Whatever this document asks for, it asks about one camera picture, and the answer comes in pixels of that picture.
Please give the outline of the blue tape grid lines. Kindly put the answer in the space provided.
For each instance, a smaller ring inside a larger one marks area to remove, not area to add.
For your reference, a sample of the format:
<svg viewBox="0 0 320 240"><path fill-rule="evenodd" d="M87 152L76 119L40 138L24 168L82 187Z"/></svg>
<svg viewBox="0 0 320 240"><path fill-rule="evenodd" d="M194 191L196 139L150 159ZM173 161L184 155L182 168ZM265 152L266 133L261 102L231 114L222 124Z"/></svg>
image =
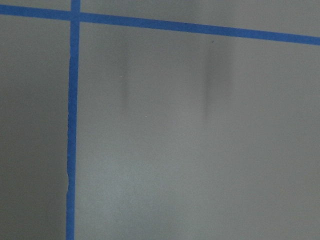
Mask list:
<svg viewBox="0 0 320 240"><path fill-rule="evenodd" d="M0 6L0 13L1 15L7 16L50 19L67 21L70 23L66 163L68 186L66 192L65 223L65 239L67 240L73 240L75 238L77 110L81 23L217 35L313 46L318 46L320 44L320 38L318 36L82 12L81 1L79 0L72 0L70 2L70 10L57 10L50 8L36 8L2 4Z"/></svg>

